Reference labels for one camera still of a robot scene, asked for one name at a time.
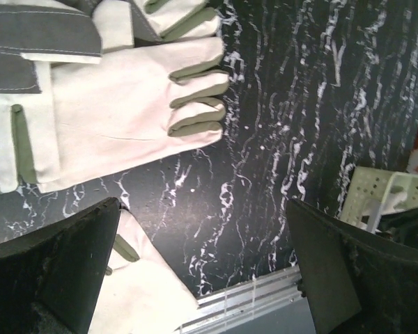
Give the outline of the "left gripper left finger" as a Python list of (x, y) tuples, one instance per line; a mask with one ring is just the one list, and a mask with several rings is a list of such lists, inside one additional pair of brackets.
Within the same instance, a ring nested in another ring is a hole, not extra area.
[(121, 204), (107, 198), (0, 243), (0, 333), (87, 333)]

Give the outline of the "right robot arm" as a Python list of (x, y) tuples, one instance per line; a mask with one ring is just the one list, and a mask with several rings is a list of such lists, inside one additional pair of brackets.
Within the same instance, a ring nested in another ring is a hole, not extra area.
[(376, 234), (418, 249), (418, 207), (382, 216)]

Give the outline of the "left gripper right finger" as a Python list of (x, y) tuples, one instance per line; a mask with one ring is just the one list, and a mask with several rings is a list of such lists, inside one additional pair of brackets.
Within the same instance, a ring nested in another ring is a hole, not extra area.
[(299, 199), (286, 219), (317, 333), (418, 333), (418, 249)]

